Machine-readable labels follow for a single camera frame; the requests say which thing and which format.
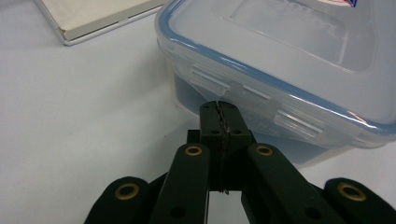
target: white table surface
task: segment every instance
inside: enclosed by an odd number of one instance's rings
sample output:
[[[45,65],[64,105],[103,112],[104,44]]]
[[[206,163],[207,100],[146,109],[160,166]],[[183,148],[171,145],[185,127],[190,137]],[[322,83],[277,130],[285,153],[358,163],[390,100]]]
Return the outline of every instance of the white table surface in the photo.
[[[64,47],[33,1],[0,1],[1,224],[83,223],[112,181],[169,169],[199,118],[173,101],[153,24]],[[351,178],[396,207],[396,143],[269,142],[311,183]],[[208,223],[248,223],[240,194],[210,196]]]

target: black linkage arm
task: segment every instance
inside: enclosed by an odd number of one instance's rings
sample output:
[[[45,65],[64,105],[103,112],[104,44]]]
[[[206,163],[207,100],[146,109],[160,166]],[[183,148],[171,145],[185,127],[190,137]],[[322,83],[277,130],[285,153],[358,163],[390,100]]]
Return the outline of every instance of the black linkage arm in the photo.
[[[277,148],[256,143],[234,105],[210,102],[200,113],[201,129],[189,130],[167,174],[114,181],[85,224],[203,224],[209,191],[234,190],[252,224],[396,223],[396,211],[356,181],[308,183]]]

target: plastic food container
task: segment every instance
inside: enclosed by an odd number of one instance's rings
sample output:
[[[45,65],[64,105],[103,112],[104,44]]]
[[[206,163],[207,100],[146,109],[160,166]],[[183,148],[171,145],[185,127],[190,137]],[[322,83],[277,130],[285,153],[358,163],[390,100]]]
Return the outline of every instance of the plastic food container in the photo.
[[[253,132],[321,147],[396,140],[394,24],[394,0],[173,0],[156,18],[180,105],[230,102]]]

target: container lid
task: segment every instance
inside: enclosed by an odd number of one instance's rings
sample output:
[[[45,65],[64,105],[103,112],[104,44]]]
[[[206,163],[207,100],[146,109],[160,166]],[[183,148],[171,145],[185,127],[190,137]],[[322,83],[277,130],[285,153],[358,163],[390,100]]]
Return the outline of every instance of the container lid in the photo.
[[[339,2],[174,0],[158,33],[373,133],[395,134],[396,1]]]

